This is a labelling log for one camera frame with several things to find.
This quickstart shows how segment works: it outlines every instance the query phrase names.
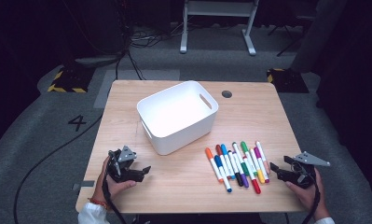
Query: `sleeve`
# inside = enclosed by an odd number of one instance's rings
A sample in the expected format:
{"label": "sleeve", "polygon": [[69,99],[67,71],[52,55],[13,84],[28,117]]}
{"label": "sleeve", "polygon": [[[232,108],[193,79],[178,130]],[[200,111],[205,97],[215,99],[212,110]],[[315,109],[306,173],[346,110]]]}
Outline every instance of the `sleeve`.
{"label": "sleeve", "polygon": [[320,220],[317,220],[314,224],[335,224],[335,221],[331,217],[325,217]]}
{"label": "sleeve", "polygon": [[78,224],[110,224],[106,220],[106,213],[102,206],[86,203],[78,214]]}

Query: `bin handle cutout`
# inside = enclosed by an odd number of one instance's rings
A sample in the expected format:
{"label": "bin handle cutout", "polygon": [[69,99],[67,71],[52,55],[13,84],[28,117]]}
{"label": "bin handle cutout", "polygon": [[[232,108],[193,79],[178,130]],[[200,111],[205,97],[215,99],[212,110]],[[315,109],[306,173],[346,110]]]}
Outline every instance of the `bin handle cutout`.
{"label": "bin handle cutout", "polygon": [[147,129],[147,127],[145,126],[145,122],[141,119],[141,122],[142,122],[142,125],[143,127],[145,128],[145,132],[148,134],[148,136],[153,139],[153,137],[151,137],[151,133],[150,131]]}
{"label": "bin handle cutout", "polygon": [[209,103],[208,100],[206,100],[206,98],[204,96],[202,96],[202,94],[200,94],[200,99],[203,101],[203,103],[205,103],[207,106],[209,106],[210,109],[212,109],[212,105]]}

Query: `marker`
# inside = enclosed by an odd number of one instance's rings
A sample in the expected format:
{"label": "marker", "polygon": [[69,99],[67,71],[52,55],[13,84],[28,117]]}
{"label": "marker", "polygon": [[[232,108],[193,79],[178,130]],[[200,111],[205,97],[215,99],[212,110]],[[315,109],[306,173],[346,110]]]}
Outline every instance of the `marker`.
{"label": "marker", "polygon": [[223,175],[223,177],[226,176],[228,179],[230,179],[231,175],[229,174],[226,159],[224,158],[223,151],[221,150],[220,145],[216,145],[215,150],[217,151],[217,154],[220,157],[221,163],[223,164],[224,174],[225,174],[225,175]]}
{"label": "marker", "polygon": [[234,161],[236,165],[238,166],[239,173],[241,174],[241,181],[243,182],[243,185],[245,188],[249,188],[249,182],[247,181],[246,175],[243,172],[243,168],[241,167],[241,163],[238,160],[238,156],[236,155],[236,152],[233,152],[234,155]]}
{"label": "marker", "polygon": [[255,176],[258,175],[258,172],[255,169],[255,164],[253,163],[253,160],[252,160],[252,156],[250,156],[249,148],[247,148],[246,143],[244,143],[243,141],[241,142],[241,149],[243,149],[244,155],[246,155],[246,157],[247,157],[247,160],[249,162],[250,168],[252,168],[249,171],[250,172],[253,172],[253,174]]}
{"label": "marker", "polygon": [[220,171],[218,170],[217,164],[215,164],[212,151],[208,147],[206,147],[205,152],[206,155],[208,156],[209,161],[211,162],[215,175],[217,176],[218,182],[223,183],[224,182],[223,177],[220,175]]}
{"label": "marker", "polygon": [[249,174],[249,170],[247,169],[246,164],[243,162],[243,158],[241,157],[241,152],[239,151],[239,148],[238,148],[238,145],[236,144],[236,142],[233,142],[232,143],[232,147],[235,149],[235,152],[238,155],[238,160],[239,160],[239,163],[241,164],[242,170],[244,171],[244,173],[246,175],[250,175]]}
{"label": "marker", "polygon": [[269,165],[268,165],[268,161],[267,161],[267,159],[264,155],[264,150],[262,149],[261,144],[258,141],[256,141],[255,144],[258,147],[258,151],[261,155],[262,162],[264,162],[265,171],[267,171],[267,174],[269,175],[270,174],[270,168],[269,168]]}
{"label": "marker", "polygon": [[[215,156],[214,156],[214,161],[215,161],[215,163],[217,164],[217,166],[218,166],[218,170],[220,171],[221,175],[222,175],[222,176],[225,176],[224,168],[223,168],[223,164],[221,163],[220,157],[217,156],[217,155],[215,155]],[[229,185],[228,180],[227,180],[226,178],[223,178],[223,180],[224,180],[224,185],[226,185],[227,192],[230,193],[230,192],[232,191],[232,188],[231,188],[231,186]]]}
{"label": "marker", "polygon": [[265,183],[269,183],[269,177],[268,177],[267,171],[265,170],[264,163],[262,162],[261,154],[258,150],[258,147],[255,147],[255,155],[257,157],[257,161],[259,163],[259,166],[261,167],[262,175],[264,176]]}
{"label": "marker", "polygon": [[[248,165],[248,160],[247,160],[247,157],[243,157],[243,160],[244,162],[246,163],[246,165]],[[250,178],[252,179],[252,185],[253,187],[255,188],[255,193],[257,194],[260,194],[261,193],[261,189],[260,187],[258,186],[258,182],[257,180],[255,179],[255,176],[253,175],[253,173],[250,173]]]}
{"label": "marker", "polygon": [[231,161],[229,160],[228,152],[226,145],[221,144],[221,151],[223,152],[224,159],[226,160],[227,168],[228,168],[228,173],[231,176],[232,179],[235,179],[235,173],[232,169]]}
{"label": "marker", "polygon": [[228,151],[228,156],[229,156],[229,159],[231,161],[231,165],[232,165],[232,167],[234,169],[236,180],[238,180],[238,185],[240,187],[243,187],[243,181],[241,180],[241,174],[239,173],[238,165],[235,162],[234,155],[232,155],[231,150]]}
{"label": "marker", "polygon": [[263,173],[261,171],[260,165],[258,164],[258,159],[257,159],[257,157],[255,155],[255,151],[252,150],[251,148],[250,148],[250,154],[252,155],[253,162],[255,163],[255,169],[257,170],[257,175],[258,175],[258,179],[259,179],[260,183],[261,184],[266,183],[265,182],[265,177],[264,177],[264,175],[263,175]]}

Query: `human hand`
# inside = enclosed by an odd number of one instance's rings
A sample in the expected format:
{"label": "human hand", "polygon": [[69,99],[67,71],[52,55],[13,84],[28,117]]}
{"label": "human hand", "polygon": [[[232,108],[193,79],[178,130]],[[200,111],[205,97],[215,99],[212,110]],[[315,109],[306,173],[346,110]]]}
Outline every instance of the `human hand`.
{"label": "human hand", "polygon": [[[330,217],[330,214],[328,213],[328,210],[325,206],[325,195],[322,177],[320,176],[320,173],[316,168],[314,169],[314,171],[316,172],[316,183],[320,191],[320,202],[313,216],[314,220],[317,221],[324,217]],[[310,211],[313,207],[316,190],[315,186],[312,185],[307,189],[303,189],[289,181],[286,181],[285,184],[291,191],[296,194],[297,198],[308,209],[308,211]]]}
{"label": "human hand", "polygon": [[[109,157],[107,157],[106,160],[104,160],[101,174],[98,177],[95,191],[93,192],[93,195],[92,195],[93,199],[99,202],[102,202],[102,203],[107,203],[103,195],[102,184],[103,184],[104,173],[105,173],[106,165],[108,161],[109,161]],[[113,180],[113,178],[110,175],[108,175],[106,179],[107,179],[107,185],[108,185],[108,188],[111,194],[111,200],[114,200],[121,191],[136,186],[136,182],[133,180],[128,180],[125,182],[117,183],[116,181]]]}

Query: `white plastic bin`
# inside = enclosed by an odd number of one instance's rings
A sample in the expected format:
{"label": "white plastic bin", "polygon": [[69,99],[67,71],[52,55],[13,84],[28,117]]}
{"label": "white plastic bin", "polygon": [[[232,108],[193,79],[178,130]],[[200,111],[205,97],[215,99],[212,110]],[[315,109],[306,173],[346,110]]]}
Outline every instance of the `white plastic bin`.
{"label": "white plastic bin", "polygon": [[159,155],[168,155],[212,129],[218,103],[197,81],[186,81],[137,104],[145,133]]}

